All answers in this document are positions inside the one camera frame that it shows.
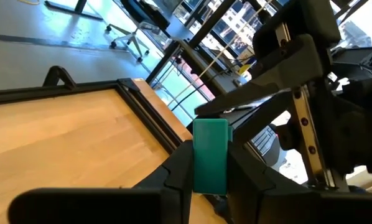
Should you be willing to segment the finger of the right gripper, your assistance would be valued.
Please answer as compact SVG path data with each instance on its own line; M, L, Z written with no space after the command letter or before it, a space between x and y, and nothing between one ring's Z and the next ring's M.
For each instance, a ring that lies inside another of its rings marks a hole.
M290 119L286 124L276 127L275 132L279 136L283 149L297 149L298 127L293 96L292 92L282 92L261 104L258 110L233 132L232 148L241 148L265 126L271 124L283 112L288 111L291 115Z
M261 60L263 73L244 85L195 108L195 114L208 115L248 104L281 90L295 88L324 74L314 39L297 36L285 47Z

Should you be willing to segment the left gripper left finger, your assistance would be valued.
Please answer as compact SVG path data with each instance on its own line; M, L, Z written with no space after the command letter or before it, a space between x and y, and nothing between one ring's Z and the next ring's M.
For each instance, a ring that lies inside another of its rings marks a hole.
M134 188L145 193L136 212L137 224L188 224L193 188L193 142L183 142Z

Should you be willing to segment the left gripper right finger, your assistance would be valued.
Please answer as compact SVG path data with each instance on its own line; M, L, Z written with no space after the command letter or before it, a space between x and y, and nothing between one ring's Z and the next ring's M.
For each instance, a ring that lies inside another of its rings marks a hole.
M227 195L234 224L319 224L320 194L228 143Z

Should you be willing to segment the white office chair base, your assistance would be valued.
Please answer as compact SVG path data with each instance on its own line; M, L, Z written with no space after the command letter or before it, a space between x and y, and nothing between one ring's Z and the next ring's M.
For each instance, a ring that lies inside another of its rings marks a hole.
M141 63L143 61L143 56L145 55L149 55L150 53L150 48L144 44L141 40L139 40L136 36L138 30L141 28L141 25L143 24L144 22L140 23L137 25L135 31L127 31L127 30L124 30L114 24L108 24L106 26L106 32L107 33L110 33L113 29L119 31L120 33L124 34L124 36L122 37L117 37L115 39L113 39L110 43L110 48L111 49L115 49L117 47L117 42L119 42L120 40L125 40L126 41L126 45L130 45L131 43L134 44L137 52L139 53L139 57L137 58L137 61L139 63Z

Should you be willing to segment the black keyboard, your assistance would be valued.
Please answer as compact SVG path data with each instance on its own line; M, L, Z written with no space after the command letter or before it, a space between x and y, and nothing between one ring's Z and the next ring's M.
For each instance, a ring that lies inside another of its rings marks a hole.
M280 151L279 138L270 126L263 128L254 138L252 138L251 142L260 155L264 157L275 156Z

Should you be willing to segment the black floor stand base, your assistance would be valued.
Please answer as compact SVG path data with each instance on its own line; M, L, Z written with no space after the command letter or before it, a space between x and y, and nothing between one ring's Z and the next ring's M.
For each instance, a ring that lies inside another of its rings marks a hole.
M52 0L45 0L44 1L44 4L48 8L55 9L55 10L58 10L58 11L63 11L63 12L78 15L78 16L87 17L89 19L94 19L94 20L97 20L97 21L102 21L103 18L97 12L85 12L84 11L86 3L87 3L87 0L77 0L75 6L71 7L71 6L68 6L68 5L53 2Z

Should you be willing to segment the black frame bracket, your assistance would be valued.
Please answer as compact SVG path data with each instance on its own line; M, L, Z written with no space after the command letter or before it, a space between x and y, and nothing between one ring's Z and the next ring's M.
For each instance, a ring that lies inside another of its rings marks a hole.
M55 65L49 68L42 86L73 90L77 87L77 84L65 68Z

